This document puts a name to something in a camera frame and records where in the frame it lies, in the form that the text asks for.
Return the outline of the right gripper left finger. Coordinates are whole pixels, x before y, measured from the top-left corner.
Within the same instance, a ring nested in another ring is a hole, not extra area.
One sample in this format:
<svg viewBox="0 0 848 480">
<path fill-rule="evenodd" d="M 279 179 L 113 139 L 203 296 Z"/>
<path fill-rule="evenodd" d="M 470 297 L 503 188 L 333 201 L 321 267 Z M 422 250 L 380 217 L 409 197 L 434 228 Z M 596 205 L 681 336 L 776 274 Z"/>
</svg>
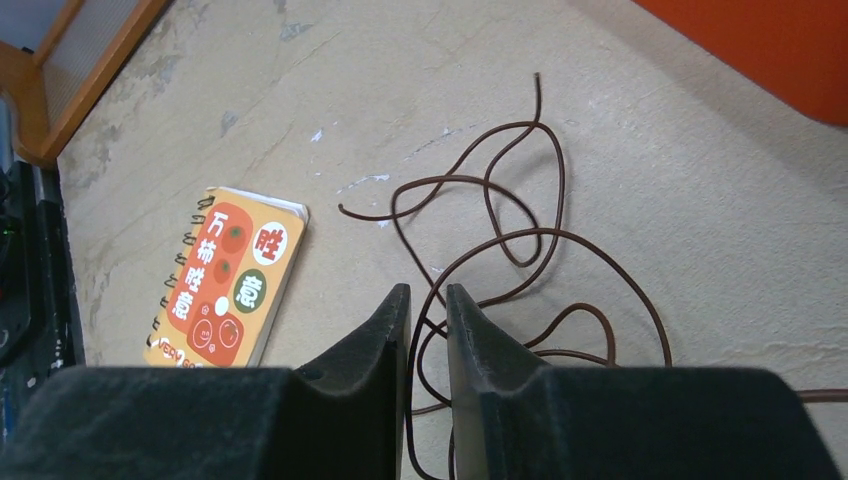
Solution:
<svg viewBox="0 0 848 480">
<path fill-rule="evenodd" d="M 33 397 L 5 479 L 396 479 L 411 292 L 299 368 L 72 367 Z"/>
</svg>

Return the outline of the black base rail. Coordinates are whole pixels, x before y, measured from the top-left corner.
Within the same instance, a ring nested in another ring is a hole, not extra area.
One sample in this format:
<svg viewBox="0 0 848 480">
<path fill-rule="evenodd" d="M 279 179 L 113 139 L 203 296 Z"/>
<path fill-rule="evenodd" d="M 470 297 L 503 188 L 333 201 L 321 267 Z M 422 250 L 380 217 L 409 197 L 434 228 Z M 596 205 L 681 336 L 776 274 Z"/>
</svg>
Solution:
<svg viewBox="0 0 848 480">
<path fill-rule="evenodd" d="M 1 441 L 59 370 L 82 365 L 63 208 L 39 170 L 16 162 L 1 176 Z"/>
</svg>

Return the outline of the wooden rack shelf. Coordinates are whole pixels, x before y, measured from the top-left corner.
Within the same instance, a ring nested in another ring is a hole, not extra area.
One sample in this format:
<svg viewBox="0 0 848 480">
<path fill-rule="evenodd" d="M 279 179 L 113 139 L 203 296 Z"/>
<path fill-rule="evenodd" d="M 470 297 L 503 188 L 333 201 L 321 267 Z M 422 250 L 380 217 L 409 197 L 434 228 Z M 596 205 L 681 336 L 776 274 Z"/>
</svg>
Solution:
<svg viewBox="0 0 848 480">
<path fill-rule="evenodd" d="M 1 99 L 24 161 L 58 155 L 155 26 L 169 1 L 65 1 L 34 52 L 1 43 Z"/>
</svg>

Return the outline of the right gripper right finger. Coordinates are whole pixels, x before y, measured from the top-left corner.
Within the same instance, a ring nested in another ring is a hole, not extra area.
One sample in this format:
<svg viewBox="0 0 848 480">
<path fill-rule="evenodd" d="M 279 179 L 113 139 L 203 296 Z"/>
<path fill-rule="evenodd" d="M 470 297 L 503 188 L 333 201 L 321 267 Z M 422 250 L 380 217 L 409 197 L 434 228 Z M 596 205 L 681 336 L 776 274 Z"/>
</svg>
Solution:
<svg viewBox="0 0 848 480">
<path fill-rule="evenodd" d="M 460 479 L 836 479 L 800 398 L 751 368 L 563 367 L 447 289 Z"/>
</svg>

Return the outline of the orange plastic bin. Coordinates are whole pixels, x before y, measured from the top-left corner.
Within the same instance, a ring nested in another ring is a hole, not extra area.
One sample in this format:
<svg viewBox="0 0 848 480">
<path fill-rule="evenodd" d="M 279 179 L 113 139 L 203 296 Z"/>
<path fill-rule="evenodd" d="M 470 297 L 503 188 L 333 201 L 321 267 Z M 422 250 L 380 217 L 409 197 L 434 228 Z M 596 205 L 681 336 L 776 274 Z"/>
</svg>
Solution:
<svg viewBox="0 0 848 480">
<path fill-rule="evenodd" d="M 845 1 L 640 1 L 799 113 L 847 125 Z"/>
</svg>

